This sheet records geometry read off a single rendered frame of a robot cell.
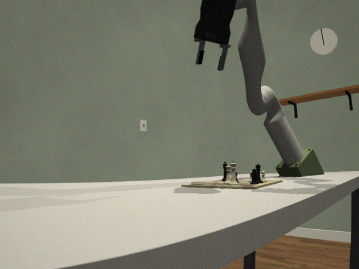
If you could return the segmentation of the black and cream chessboard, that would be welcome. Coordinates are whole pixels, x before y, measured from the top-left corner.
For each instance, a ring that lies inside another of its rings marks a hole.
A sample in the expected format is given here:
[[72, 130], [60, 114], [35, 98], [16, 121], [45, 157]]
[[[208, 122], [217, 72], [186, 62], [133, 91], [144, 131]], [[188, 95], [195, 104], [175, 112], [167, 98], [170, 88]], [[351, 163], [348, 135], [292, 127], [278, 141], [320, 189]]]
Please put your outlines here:
[[[258, 184], [250, 184], [250, 182], [239, 181], [237, 186], [229, 186], [228, 184], [224, 184], [224, 182], [217, 183], [219, 181], [211, 181], [211, 182], [200, 182], [194, 184], [182, 184], [181, 187], [189, 187], [189, 188], [222, 188], [222, 189], [258, 189], [263, 188], [265, 186], [270, 186], [273, 184], [277, 184], [282, 182], [283, 180], [266, 180], [267, 182], [258, 183]], [[277, 181], [277, 182], [276, 182]], [[244, 183], [242, 183], [244, 182]], [[217, 183], [217, 184], [215, 184]], [[211, 186], [213, 184], [213, 186]]]

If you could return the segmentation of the white chess king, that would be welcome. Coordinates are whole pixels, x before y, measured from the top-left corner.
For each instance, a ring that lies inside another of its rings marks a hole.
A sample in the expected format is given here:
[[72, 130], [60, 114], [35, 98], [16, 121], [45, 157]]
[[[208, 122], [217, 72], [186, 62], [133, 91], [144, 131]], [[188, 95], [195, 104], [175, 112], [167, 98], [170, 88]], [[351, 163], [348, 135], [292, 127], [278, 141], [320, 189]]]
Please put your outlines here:
[[236, 169], [236, 164], [234, 163], [234, 160], [231, 163], [231, 182], [229, 183], [229, 186], [237, 186], [238, 183], [236, 181], [236, 174], [235, 174], [235, 169]]

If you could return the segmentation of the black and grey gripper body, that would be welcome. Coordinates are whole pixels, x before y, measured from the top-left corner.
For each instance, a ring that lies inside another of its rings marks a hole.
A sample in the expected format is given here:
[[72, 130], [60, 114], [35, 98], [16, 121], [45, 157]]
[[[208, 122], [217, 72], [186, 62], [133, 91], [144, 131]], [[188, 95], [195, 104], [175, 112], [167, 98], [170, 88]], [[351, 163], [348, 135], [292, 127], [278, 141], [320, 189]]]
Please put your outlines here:
[[202, 0], [194, 38], [228, 45], [236, 0]]

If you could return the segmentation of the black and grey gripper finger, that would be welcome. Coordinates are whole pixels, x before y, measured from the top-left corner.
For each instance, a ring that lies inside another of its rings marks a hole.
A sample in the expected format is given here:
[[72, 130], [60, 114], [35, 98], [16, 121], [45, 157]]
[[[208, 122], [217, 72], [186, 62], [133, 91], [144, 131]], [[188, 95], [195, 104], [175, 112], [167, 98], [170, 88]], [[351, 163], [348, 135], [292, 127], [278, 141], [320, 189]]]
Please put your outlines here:
[[219, 60], [218, 69], [217, 69], [219, 71], [222, 71], [224, 69], [226, 55], [227, 55], [227, 52], [228, 52], [228, 48], [230, 48], [230, 46], [231, 46], [230, 44], [228, 44], [228, 45], [220, 44], [220, 46], [219, 46], [219, 47], [223, 48], [222, 49], [222, 55], [221, 55], [220, 60]]
[[204, 56], [204, 47], [205, 47], [206, 40], [199, 40], [199, 39], [194, 38], [194, 41], [195, 42], [200, 42], [199, 43], [199, 48], [198, 48], [196, 64], [202, 64], [202, 60], [203, 60], [203, 56]]

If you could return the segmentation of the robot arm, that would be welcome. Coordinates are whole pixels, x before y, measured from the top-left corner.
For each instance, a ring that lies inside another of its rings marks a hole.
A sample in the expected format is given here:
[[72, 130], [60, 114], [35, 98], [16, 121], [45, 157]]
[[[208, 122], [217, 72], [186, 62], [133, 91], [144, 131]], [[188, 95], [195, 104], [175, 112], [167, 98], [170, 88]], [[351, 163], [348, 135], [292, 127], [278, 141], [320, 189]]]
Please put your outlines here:
[[245, 78], [246, 101], [253, 114], [259, 116], [267, 112], [264, 126], [283, 162], [293, 164], [303, 156], [301, 146], [284, 116], [276, 94], [268, 86], [261, 86], [265, 51], [256, 0], [236, 0], [234, 10], [242, 8], [246, 8], [246, 22], [238, 41], [238, 52]]

